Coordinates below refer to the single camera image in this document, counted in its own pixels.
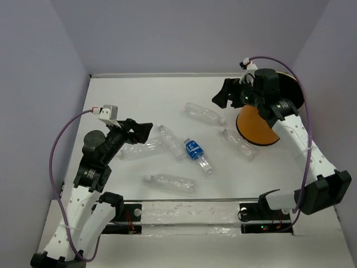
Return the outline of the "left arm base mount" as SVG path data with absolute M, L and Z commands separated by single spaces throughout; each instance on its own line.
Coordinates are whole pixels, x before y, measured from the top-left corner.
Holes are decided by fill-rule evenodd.
M 103 235 L 140 235 L 142 205 L 139 203 L 125 203 L 123 210 L 117 211 L 114 218 L 102 231 Z

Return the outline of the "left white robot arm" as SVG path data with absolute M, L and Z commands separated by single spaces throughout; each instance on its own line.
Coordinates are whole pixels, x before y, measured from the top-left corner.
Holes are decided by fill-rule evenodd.
M 44 250 L 33 255 L 31 267 L 85 267 L 96 257 L 106 225 L 122 217 L 123 197 L 104 191 L 109 163 L 124 144 L 145 143 L 153 124 L 128 118 L 106 126 L 107 134 L 93 130 L 85 135 L 68 205 L 60 208 L 62 220 Z

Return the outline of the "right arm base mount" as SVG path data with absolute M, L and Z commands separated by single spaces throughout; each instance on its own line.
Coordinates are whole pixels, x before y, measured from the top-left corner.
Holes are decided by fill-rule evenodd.
M 258 203 L 240 203 L 237 217 L 242 234 L 293 233 L 291 217 L 281 210 L 261 210 Z

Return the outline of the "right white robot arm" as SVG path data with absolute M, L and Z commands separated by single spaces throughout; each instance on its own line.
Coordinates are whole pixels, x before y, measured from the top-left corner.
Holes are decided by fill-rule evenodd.
M 253 109 L 257 120 L 246 119 L 248 127 L 254 129 L 252 135 L 237 123 L 239 134 L 254 145 L 271 145 L 271 142 L 260 142 L 256 137 L 267 137 L 258 129 L 264 125 L 285 144 L 303 172 L 298 189 L 274 189 L 259 196 L 257 213 L 261 218 L 269 219 L 278 210 L 298 210 L 311 215 L 342 201 L 352 181 L 351 176 L 329 162 L 312 140 L 310 127 L 303 125 L 299 109 L 305 99 L 295 78 L 273 69 L 249 70 L 243 78 L 224 79 L 212 102 L 222 109 L 228 102 L 233 108 Z

